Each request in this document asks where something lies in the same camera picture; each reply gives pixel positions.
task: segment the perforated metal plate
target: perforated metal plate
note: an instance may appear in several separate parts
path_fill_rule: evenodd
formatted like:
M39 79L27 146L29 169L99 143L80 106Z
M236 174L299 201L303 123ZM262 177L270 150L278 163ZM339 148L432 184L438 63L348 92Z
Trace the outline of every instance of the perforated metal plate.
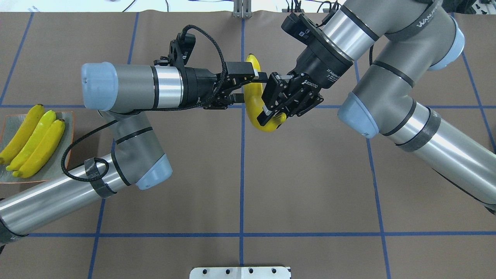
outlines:
M290 267L195 268L189 279L291 279Z

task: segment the yellow banana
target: yellow banana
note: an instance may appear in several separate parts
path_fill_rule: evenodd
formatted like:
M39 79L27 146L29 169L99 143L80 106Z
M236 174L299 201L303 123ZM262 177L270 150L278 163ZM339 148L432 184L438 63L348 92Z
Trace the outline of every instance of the yellow banana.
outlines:
M45 109L43 108L43 105L36 105L29 110L26 118L12 140L7 144L5 149L0 152L0 164L9 164L12 159L17 156L19 151L21 151L28 141L44 113Z
M50 125L57 119L53 110L47 111L36 125L33 134L29 137L26 145L21 149L21 152L10 162L5 169L8 171L18 170L24 164L29 156L33 154L36 147L40 144L41 139L48 131Z
M246 62L251 62L253 68L257 71L260 71L260 64L258 63L255 55L249 54ZM270 119L269 122L265 124L265 126L261 126L260 123L258 123L256 117L262 112L262 106L264 105L264 102L262 100L262 84L249 83L247 85L244 85L243 87L248 118L255 128L264 132L271 132L277 129L282 123L286 121L286 114L280 113L272 117L272 119Z
M14 171L12 175L14 177L28 178L37 173L55 152L55 149L62 138L64 129L64 120L55 120L43 136L41 143L33 151L33 154L31 154L19 170Z

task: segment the light blue plastic cap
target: light blue plastic cap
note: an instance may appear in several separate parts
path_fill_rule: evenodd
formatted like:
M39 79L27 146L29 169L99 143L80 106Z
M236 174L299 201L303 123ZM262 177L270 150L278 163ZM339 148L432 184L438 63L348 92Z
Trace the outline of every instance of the light blue plastic cap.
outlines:
M119 80L109 62L86 63L81 67L84 106L94 110L110 110L116 100Z
M348 94L339 109L338 118L368 139L379 133L379 127L369 110L353 92Z
M141 177L136 186L140 190L151 188L165 180L172 175L172 167L167 159L167 155L163 155L158 161Z
M455 59L457 59L458 56L460 56L460 54L462 53L463 47L465 47L465 36L463 35L460 28L458 28L458 23L456 23L456 20L453 17L451 17L451 19L453 19L453 21L455 22L455 27L456 27L455 40L453 41L453 45L451 46L451 49L449 49L446 56L444 56L444 58L441 59L441 61L432 65L429 68L429 70L443 69L449 63L455 61Z

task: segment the tray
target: tray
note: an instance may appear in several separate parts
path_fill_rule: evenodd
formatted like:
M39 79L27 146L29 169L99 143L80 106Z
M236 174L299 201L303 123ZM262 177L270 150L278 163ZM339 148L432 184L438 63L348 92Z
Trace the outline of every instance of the tray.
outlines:
M48 162L35 175L28 178L13 177L11 171L5 170L7 165L0 165L0 184L6 183L32 183L43 182L56 178L63 174L61 160L65 149L72 143L74 138L74 113L72 111L56 112L57 119L64 119L65 131L54 154ZM3 150L21 126L26 114L7 115L3 124L0 141L0 151ZM70 152L65 161L66 167L69 162Z

